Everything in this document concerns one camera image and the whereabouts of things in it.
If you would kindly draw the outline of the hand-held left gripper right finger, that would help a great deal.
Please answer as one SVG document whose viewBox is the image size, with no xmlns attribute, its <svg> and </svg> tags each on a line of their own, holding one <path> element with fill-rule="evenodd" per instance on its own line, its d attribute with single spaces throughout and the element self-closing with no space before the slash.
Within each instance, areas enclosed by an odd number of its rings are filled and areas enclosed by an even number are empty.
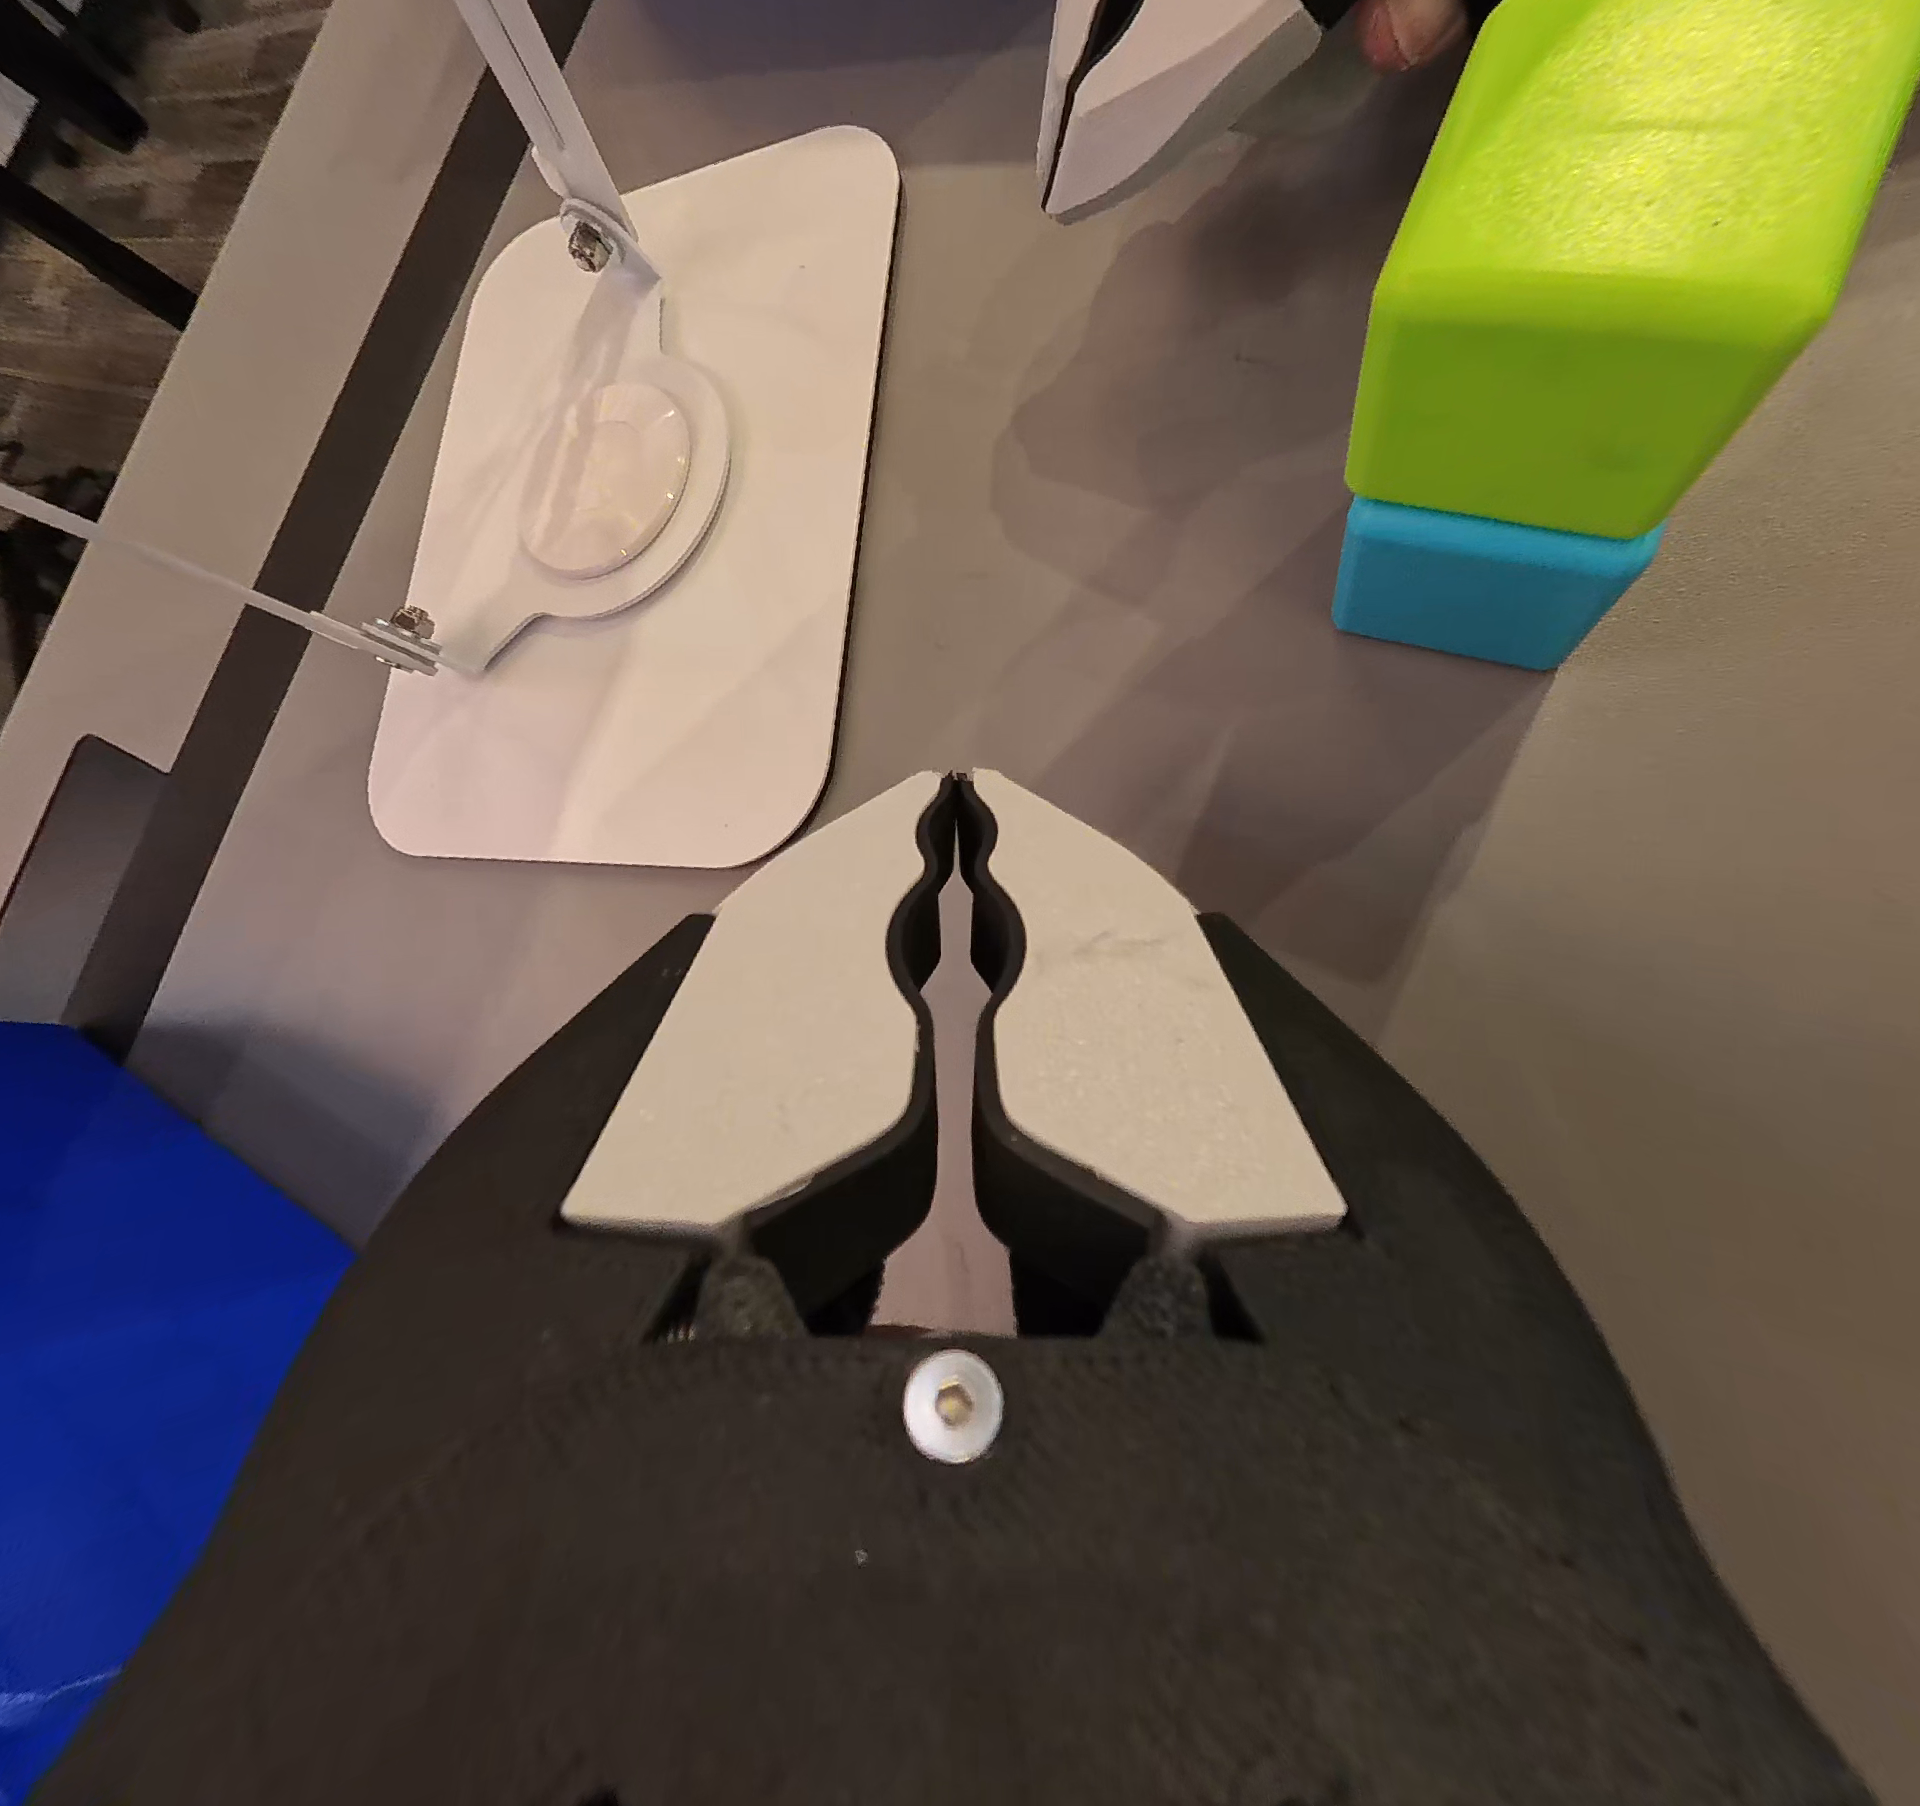
<svg viewBox="0 0 1920 1806">
<path fill-rule="evenodd" d="M 1014 1137 L 1175 1237 L 1336 1228 L 1348 1203 L 1193 903 L 996 769 L 968 792 L 983 894 L 1010 905 L 989 1072 Z"/>
</svg>

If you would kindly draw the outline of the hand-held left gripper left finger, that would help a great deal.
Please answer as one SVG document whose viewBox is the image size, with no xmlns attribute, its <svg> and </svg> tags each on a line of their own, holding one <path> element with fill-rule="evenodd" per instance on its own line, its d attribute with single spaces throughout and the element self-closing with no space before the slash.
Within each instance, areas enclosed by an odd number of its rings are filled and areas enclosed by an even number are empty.
<svg viewBox="0 0 1920 1806">
<path fill-rule="evenodd" d="M 716 909 L 564 1222 L 719 1237 L 905 1121 L 929 1054 L 947 792 L 947 775 L 914 771 Z"/>
</svg>

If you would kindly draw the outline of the green cube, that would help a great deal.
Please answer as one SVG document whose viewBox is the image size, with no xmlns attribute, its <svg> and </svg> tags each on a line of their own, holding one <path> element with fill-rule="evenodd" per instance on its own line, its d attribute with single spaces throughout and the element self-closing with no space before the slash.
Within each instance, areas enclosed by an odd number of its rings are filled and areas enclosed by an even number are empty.
<svg viewBox="0 0 1920 1806">
<path fill-rule="evenodd" d="M 1633 538 L 1830 318 L 1918 0 L 1502 0 L 1379 269 L 1357 498 Z"/>
</svg>

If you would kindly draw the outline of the light blue cube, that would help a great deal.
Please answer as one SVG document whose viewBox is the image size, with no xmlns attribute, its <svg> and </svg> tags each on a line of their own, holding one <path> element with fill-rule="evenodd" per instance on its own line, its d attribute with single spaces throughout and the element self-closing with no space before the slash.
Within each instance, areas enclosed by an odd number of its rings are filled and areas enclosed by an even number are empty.
<svg viewBox="0 0 1920 1806">
<path fill-rule="evenodd" d="M 1664 525 L 1612 538 L 1351 498 L 1332 623 L 1357 638 L 1552 671 L 1660 544 Z"/>
</svg>

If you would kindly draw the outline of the blue plastic bin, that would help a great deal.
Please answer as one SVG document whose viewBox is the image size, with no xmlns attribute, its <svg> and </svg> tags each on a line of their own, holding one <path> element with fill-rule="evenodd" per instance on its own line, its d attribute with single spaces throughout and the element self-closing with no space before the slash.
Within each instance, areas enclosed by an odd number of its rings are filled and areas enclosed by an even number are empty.
<svg viewBox="0 0 1920 1806">
<path fill-rule="evenodd" d="M 2 1799 L 197 1565 L 354 1248 L 65 1024 L 2 1024 Z"/>
</svg>

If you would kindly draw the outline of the grey desk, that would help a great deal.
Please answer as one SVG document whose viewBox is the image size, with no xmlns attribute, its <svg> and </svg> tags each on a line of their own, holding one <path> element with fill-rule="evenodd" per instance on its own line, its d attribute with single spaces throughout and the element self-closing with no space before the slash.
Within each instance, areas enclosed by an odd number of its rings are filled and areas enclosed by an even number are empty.
<svg viewBox="0 0 1920 1806">
<path fill-rule="evenodd" d="M 1043 218 L 1054 0 L 530 0 L 628 185 L 852 121 L 901 255 L 819 820 L 996 766 L 1227 911 L 1502 1173 L 1725 1581 L 1918 1799 L 1918 117 L 1824 331 L 1552 677 L 1329 623 L 1451 66 Z M 109 517 L 402 595 L 454 258 L 545 188 L 448 0 L 330 0 Z M 2 725 L 2 1020 L 360 1234 L 729 875 L 372 829 L 384 678 L 112 547 Z"/>
</svg>

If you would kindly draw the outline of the wooden document stand white base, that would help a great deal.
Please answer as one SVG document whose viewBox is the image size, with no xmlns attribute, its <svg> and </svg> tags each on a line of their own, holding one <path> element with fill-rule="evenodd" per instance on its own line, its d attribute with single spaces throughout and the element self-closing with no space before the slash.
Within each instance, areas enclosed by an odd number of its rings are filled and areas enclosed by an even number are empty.
<svg viewBox="0 0 1920 1806">
<path fill-rule="evenodd" d="M 901 164 L 826 124 L 621 190 L 528 0 L 454 0 L 558 215 L 470 292 L 412 602 L 345 623 L 2 489 L 391 671 L 412 859 L 729 871 L 829 780 Z"/>
</svg>

